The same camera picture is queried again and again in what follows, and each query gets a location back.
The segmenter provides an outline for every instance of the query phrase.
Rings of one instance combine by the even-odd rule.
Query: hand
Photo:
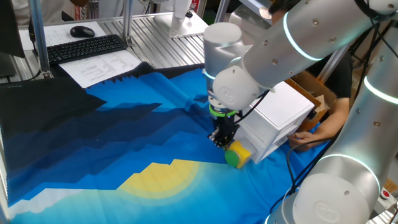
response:
[[[316,141],[319,140],[320,138],[318,138],[317,135],[309,133],[309,132],[301,132],[301,133],[295,133],[291,136],[287,136],[287,138],[289,139],[289,144],[291,147],[295,147],[310,141]],[[319,145],[320,143],[313,143],[313,144],[306,144],[304,146],[298,147],[295,150],[299,151],[299,152],[307,152],[308,150],[310,150],[312,147],[315,147],[317,145]]]

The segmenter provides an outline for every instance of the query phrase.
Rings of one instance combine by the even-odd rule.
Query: human arm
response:
[[[349,98],[337,99],[333,106],[330,108],[329,113],[329,117],[324,120],[321,125],[319,125],[319,127],[313,134],[309,132],[301,132],[289,136],[288,139],[290,141],[290,146],[294,147],[299,144],[331,138],[336,135],[341,127],[343,127],[348,118]],[[297,150],[305,152],[318,144],[320,143],[308,144],[306,146],[299,147]]]
[[[87,5],[89,0],[70,0],[74,5],[84,7]]]

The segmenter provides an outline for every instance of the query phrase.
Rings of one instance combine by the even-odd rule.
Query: green light ring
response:
[[[344,158],[347,158],[347,159],[351,159],[351,160],[354,160],[355,162],[361,164],[361,165],[364,166],[365,168],[367,168],[367,170],[373,175],[373,177],[375,178],[375,180],[376,180],[376,182],[377,182],[377,185],[379,186],[379,193],[381,192],[380,181],[379,181],[378,177],[377,177],[376,174],[373,172],[373,170],[372,170],[368,165],[366,165],[364,162],[360,161],[360,160],[357,159],[357,158],[354,158],[354,157],[351,157],[351,156],[346,156],[346,155],[341,155],[341,154],[333,154],[333,155],[325,156],[325,157],[323,157],[322,159],[326,159],[326,158],[329,158],[329,157],[344,157]]]
[[[285,29],[286,37],[287,37],[287,39],[290,41],[290,44],[292,44],[292,46],[294,47],[294,49],[295,49],[298,53],[300,53],[301,55],[303,55],[304,57],[306,57],[306,58],[308,58],[308,59],[310,59],[310,60],[316,61],[316,62],[322,60],[323,58],[315,58],[315,57],[309,56],[307,53],[305,53],[305,52],[296,44],[296,42],[294,41],[292,35],[290,34],[289,28],[287,27],[287,14],[288,14],[288,13],[289,13],[289,12],[287,12],[287,13],[285,14],[285,17],[284,17],[284,29]]]
[[[232,112],[230,112],[230,113],[228,113],[228,114],[225,115],[225,113],[220,113],[220,112],[215,111],[215,110],[211,107],[211,105],[209,105],[209,110],[210,110],[210,113],[211,113],[212,115],[214,115],[214,116],[216,116],[216,117],[219,117],[219,118],[225,118],[225,116],[232,116],[232,115],[235,115],[235,114],[237,113],[237,111],[232,111]]]

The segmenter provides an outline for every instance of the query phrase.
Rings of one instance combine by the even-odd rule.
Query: glowing blue ring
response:
[[[269,215],[269,216],[267,217],[266,222],[265,222],[264,224],[268,224],[268,219],[269,219],[270,216],[271,216],[271,215]]]
[[[378,177],[377,177],[376,174],[373,172],[373,170],[371,170],[371,168],[368,167],[368,165],[366,165],[364,162],[362,162],[362,161],[360,161],[359,159],[354,158],[354,157],[352,157],[352,156],[346,156],[346,155],[341,155],[341,154],[334,154],[334,155],[325,156],[325,157],[323,157],[322,159],[326,159],[326,158],[328,158],[328,157],[344,157],[344,158],[347,158],[347,159],[352,159],[352,160],[354,160],[355,162],[361,164],[362,166],[364,166],[365,168],[367,168],[367,170],[373,175],[373,177],[375,178],[375,180],[376,180],[376,182],[377,182],[377,185],[379,186],[379,192],[381,192],[380,181],[379,181]]]
[[[204,74],[205,74],[209,79],[212,79],[212,80],[215,80],[215,79],[216,79],[216,77],[212,77],[211,75],[207,74],[207,72],[204,72]]]
[[[385,93],[382,93],[382,92],[380,92],[378,89],[374,88],[374,87],[369,83],[368,77],[365,77],[365,79],[364,79],[363,82],[364,82],[366,88],[368,88],[368,90],[371,91],[371,92],[372,92],[373,94],[375,94],[376,96],[378,96],[378,97],[382,98],[383,100],[386,100],[386,101],[388,101],[388,102],[390,102],[390,103],[393,103],[393,104],[397,104],[397,105],[398,105],[398,99],[397,99],[397,98],[392,97],[392,96],[389,96],[389,95],[387,95],[387,94],[385,94]]]
[[[315,57],[309,56],[307,53],[305,53],[305,52],[296,44],[296,42],[294,42],[294,39],[293,39],[292,35],[291,35],[290,32],[289,32],[289,28],[287,27],[287,14],[288,14],[288,13],[289,13],[289,12],[287,12],[287,13],[285,14],[285,17],[284,17],[284,29],[285,29],[286,37],[287,37],[287,39],[290,41],[290,44],[292,44],[292,46],[294,47],[294,49],[296,49],[296,51],[297,51],[298,53],[300,53],[301,55],[303,55],[304,57],[306,57],[306,58],[308,58],[308,59],[310,59],[310,60],[313,60],[313,61],[320,61],[320,60],[322,60],[323,58],[315,58]]]

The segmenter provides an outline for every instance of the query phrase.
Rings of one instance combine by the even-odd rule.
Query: monitor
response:
[[[12,2],[0,0],[0,77],[16,74],[12,56],[24,58],[24,49]]]

